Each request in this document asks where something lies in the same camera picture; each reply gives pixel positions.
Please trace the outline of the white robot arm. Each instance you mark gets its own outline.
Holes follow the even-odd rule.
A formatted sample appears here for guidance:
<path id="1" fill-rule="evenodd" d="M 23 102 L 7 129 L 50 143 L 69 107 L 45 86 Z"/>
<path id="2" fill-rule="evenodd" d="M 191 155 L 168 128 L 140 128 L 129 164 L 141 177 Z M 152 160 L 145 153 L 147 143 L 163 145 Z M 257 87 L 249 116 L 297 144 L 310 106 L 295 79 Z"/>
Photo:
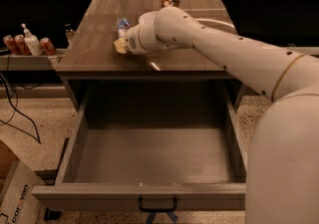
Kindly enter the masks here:
<path id="1" fill-rule="evenodd" d="M 247 155 L 245 224 L 319 224 L 319 59 L 165 7 L 118 22 L 120 53 L 193 49 L 268 101 Z"/>

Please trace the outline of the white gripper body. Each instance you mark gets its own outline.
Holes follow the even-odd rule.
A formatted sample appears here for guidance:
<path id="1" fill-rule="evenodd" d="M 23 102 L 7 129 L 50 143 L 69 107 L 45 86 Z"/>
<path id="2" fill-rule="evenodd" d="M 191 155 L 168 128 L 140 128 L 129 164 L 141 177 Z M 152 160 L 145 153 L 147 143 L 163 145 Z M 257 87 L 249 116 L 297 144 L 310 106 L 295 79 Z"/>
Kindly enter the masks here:
<path id="1" fill-rule="evenodd" d="M 140 25 L 134 26 L 126 33 L 126 43 L 131 53 L 135 55 L 143 54 L 146 50 L 140 41 Z"/>

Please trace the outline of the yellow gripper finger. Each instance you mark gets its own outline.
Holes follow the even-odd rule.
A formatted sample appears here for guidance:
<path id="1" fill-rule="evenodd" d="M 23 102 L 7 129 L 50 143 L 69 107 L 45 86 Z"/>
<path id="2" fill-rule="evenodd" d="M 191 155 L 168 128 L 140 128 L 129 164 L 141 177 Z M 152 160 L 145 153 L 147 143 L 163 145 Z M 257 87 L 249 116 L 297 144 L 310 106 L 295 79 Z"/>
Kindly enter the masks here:
<path id="1" fill-rule="evenodd" d="M 120 39 L 116 40 L 114 42 L 114 45 L 115 45 L 117 52 L 120 54 L 126 54 L 129 51 L 127 42 L 124 38 L 120 38 Z"/>

